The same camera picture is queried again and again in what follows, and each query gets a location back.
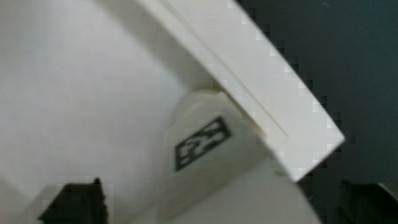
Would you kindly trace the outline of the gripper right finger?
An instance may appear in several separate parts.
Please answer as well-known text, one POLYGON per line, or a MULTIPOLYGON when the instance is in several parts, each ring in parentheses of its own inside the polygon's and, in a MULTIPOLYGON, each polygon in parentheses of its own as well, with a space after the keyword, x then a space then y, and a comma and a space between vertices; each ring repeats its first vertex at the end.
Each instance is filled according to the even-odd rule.
POLYGON ((398 224, 398 184, 340 185, 340 224, 398 224))

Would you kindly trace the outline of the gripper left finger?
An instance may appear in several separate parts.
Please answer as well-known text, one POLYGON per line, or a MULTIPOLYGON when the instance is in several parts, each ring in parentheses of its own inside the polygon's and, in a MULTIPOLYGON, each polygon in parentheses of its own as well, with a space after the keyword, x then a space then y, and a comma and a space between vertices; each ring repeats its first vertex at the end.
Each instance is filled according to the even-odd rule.
POLYGON ((48 186, 16 224, 110 224, 101 180, 48 186))

